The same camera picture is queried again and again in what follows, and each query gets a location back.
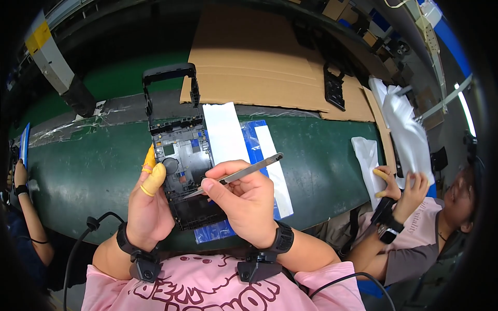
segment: neck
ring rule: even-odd
[[[444,212],[441,211],[439,213],[439,218],[438,218],[438,231],[441,235],[443,235],[443,237],[446,239],[450,236],[450,234],[453,233],[453,231],[455,231],[456,228],[454,228],[453,226],[451,226],[446,218],[444,217]]]

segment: gray sleeve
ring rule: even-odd
[[[438,255],[437,244],[390,251],[384,286],[422,276],[436,262]]]

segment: cartoon print on shirt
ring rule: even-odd
[[[216,258],[214,261],[222,261],[224,265],[215,264],[218,267],[226,266],[226,260],[230,256],[223,256],[223,258]],[[202,260],[203,264],[211,264],[213,260],[201,258],[201,257],[187,257],[181,256],[179,258],[184,262],[191,262]],[[152,300],[157,302],[165,303],[164,310],[267,310],[268,303],[276,300],[276,296],[280,293],[280,286],[272,283],[270,281],[264,280],[256,283],[243,283],[246,286],[242,291],[234,296],[233,288],[227,288],[232,282],[239,281],[238,273],[234,271],[229,277],[224,277],[220,284],[213,288],[212,286],[204,287],[202,284],[198,283],[195,287],[185,287],[179,285],[177,282],[171,281],[172,276],[166,278],[158,277],[154,284],[148,284],[144,282],[139,282],[135,289],[128,294],[136,295],[145,300]],[[226,301],[221,304],[212,304],[209,301],[213,301],[209,298],[210,295],[218,294],[220,297],[231,298],[230,301]]]

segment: green table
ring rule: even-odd
[[[369,200],[351,137],[377,140],[378,154],[383,154],[375,124],[297,116],[265,120],[277,151],[285,154],[281,165],[294,209],[286,223],[306,229]],[[40,188],[33,201],[43,224],[77,238],[86,229],[88,216],[114,211],[126,219],[128,196],[149,146],[147,124],[140,122],[97,127],[74,133],[69,141],[30,148],[28,169]],[[101,243],[118,224],[108,217],[86,241]],[[195,251],[241,242],[235,236],[197,245],[192,231],[175,230],[162,247]]]

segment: beige pants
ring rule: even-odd
[[[358,216],[361,216],[368,211],[372,211],[372,204],[370,201],[360,206]],[[336,251],[339,251],[351,238],[349,214],[350,212],[340,214],[339,216],[318,225],[315,236],[327,242]]]

